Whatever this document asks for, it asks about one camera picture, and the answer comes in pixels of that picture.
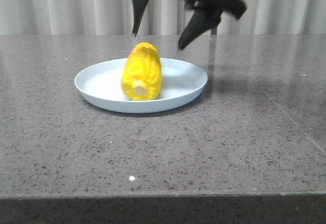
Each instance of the yellow corn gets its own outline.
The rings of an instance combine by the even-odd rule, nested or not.
[[[134,101],[157,98],[162,88],[162,73],[154,45],[142,42],[132,50],[122,73],[121,88]]]

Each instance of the table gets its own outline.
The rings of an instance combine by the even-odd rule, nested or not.
[[[178,38],[0,36],[1,223],[326,222],[326,35]],[[203,93],[86,102],[77,73],[143,41],[202,67]]]

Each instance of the plate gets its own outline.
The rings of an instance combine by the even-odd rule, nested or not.
[[[183,106],[203,91],[207,73],[200,67],[181,60],[160,58],[162,90],[155,100],[132,101],[121,89],[120,82],[127,58],[92,65],[75,77],[75,86],[91,104],[122,113],[153,113]]]

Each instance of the gray granite countertop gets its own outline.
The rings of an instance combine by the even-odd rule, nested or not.
[[[0,199],[326,193],[326,35],[0,36]],[[209,75],[193,102],[121,114],[80,70],[139,42]]]

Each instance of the curtain fold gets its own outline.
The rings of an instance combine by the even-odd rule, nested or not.
[[[326,0],[244,1],[242,18],[223,13],[217,34],[326,33]],[[138,35],[181,34],[192,13],[184,0],[150,0]],[[0,35],[131,35],[132,25],[131,0],[0,0]]]

